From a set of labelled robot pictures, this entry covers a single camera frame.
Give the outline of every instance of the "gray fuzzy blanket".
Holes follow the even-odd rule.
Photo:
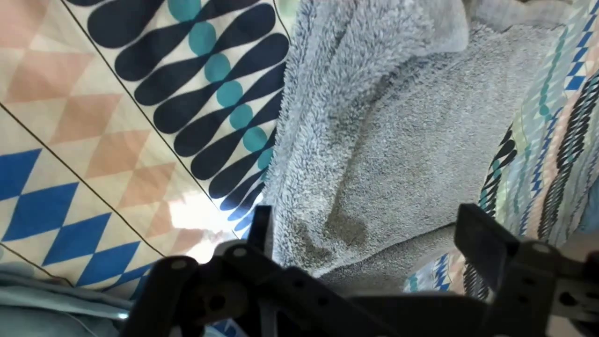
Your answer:
[[[555,36],[470,28],[463,0],[306,0],[266,182],[274,259],[324,275],[452,223]]]

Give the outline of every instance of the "blue diamond pattern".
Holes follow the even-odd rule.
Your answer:
[[[588,47],[583,47],[583,49],[575,55],[575,62],[583,62],[587,51],[588,51]]]
[[[579,90],[585,83],[585,77],[573,77],[568,85],[568,90]]]
[[[14,219],[4,234],[4,242],[44,234],[64,225],[77,184],[23,195]]]
[[[42,150],[0,156],[0,201],[21,195]]]
[[[592,40],[592,36],[594,36],[592,32],[587,32],[577,47],[587,47],[587,43]]]
[[[124,283],[130,283],[134,279],[143,279],[147,275],[147,272],[152,268],[152,264],[148,266],[143,266],[143,268],[137,268],[137,270],[132,270],[128,274],[124,274],[117,285],[124,285]]]
[[[594,26],[594,23],[596,23],[596,15],[585,25],[585,30],[588,32],[588,30],[592,30],[592,26]]]
[[[581,62],[581,64],[575,64],[573,70],[572,70],[568,75],[570,75],[570,77],[575,77],[581,68],[583,68],[583,62]]]
[[[105,232],[111,214],[62,227],[44,266],[92,255]]]
[[[87,266],[87,270],[83,272],[77,287],[94,285],[124,274],[137,247],[139,247],[139,242],[134,242],[128,246],[96,253],[90,264]]]

